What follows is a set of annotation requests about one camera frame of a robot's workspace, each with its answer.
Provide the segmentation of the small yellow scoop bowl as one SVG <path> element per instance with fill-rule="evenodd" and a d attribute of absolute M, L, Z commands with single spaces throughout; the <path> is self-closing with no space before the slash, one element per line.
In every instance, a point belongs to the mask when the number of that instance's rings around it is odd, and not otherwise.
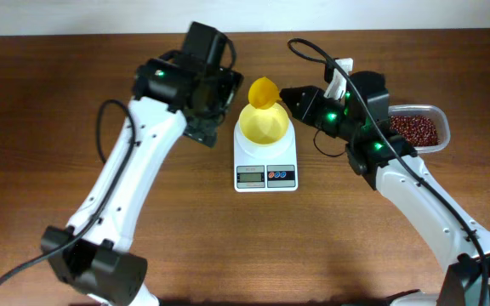
<path fill-rule="evenodd" d="M 255 109 L 270 109 L 281 100 L 278 86 L 266 76 L 254 81 L 248 91 L 248 103 Z"/>

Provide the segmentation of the yellow plastic bowl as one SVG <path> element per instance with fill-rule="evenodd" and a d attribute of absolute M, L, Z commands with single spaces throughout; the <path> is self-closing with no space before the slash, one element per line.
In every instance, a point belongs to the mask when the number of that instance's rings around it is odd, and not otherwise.
<path fill-rule="evenodd" d="M 243 136 L 257 145 L 271 145 L 284 137 L 289 118 L 285 109 L 275 103 L 268 109 L 247 105 L 240 113 L 238 127 Z"/>

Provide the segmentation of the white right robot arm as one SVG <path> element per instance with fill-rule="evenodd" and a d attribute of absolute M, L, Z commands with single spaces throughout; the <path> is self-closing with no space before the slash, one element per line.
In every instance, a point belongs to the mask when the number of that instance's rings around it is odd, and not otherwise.
<path fill-rule="evenodd" d="M 415 148 L 391 129 L 383 75 L 348 76 L 340 98 L 314 86 L 284 88 L 280 96 L 299 122 L 346 142 L 353 171 L 404 214 L 445 274 L 438 293 L 411 290 L 367 299 L 366 305 L 490 305 L 490 231 L 459 206 Z"/>

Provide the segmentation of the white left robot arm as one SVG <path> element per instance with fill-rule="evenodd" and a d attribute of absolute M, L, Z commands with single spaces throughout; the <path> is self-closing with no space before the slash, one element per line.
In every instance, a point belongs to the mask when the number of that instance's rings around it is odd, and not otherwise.
<path fill-rule="evenodd" d="M 130 253 L 141 208 L 181 136 L 212 147 L 243 76 L 218 64 L 150 59 L 138 67 L 125 123 L 93 189 L 41 249 L 59 281 L 104 305 L 157 305 L 148 263 Z"/>

